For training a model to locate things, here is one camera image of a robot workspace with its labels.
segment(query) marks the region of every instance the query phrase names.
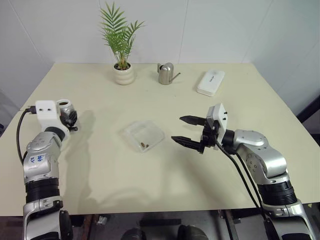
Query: beige tabletop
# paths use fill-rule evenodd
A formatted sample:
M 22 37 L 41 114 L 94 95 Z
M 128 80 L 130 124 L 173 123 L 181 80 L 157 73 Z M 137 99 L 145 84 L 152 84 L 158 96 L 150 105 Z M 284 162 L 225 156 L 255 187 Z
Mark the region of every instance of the beige tabletop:
M 263 133 L 286 158 L 291 183 L 303 203 L 320 201 L 320 148 L 252 64 L 177 64 L 170 85 L 158 83 L 156 64 L 134 65 L 137 78 L 122 86 L 105 64 L 55 64 L 22 109 L 36 100 L 70 99 L 79 131 L 65 141 L 59 157 L 59 188 L 71 214 L 214 210 L 253 207 L 231 161 L 207 148 L 203 155 L 171 136 L 200 140 L 201 126 L 179 117 L 205 117 L 223 103 L 228 129 Z M 225 71 L 213 97 L 196 92 L 209 69 Z M 20 216 L 25 204 L 23 168 L 16 150 L 21 112 L 0 138 L 0 216 Z M 151 120 L 165 139 L 137 152 L 121 131 L 134 121 Z M 22 151 L 40 131 L 26 115 L 20 131 Z

